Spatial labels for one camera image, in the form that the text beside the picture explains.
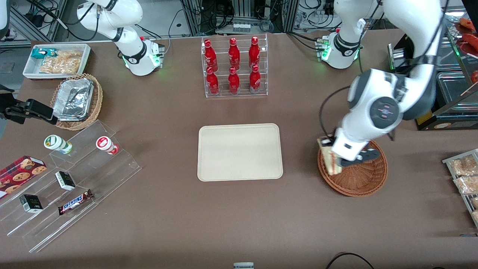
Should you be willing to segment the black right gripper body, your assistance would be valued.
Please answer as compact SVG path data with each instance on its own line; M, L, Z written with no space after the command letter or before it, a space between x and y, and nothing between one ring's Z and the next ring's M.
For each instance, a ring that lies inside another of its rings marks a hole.
M0 85L0 114L2 119L24 124L28 118L26 108L30 105L30 100L21 102L13 96L13 90Z

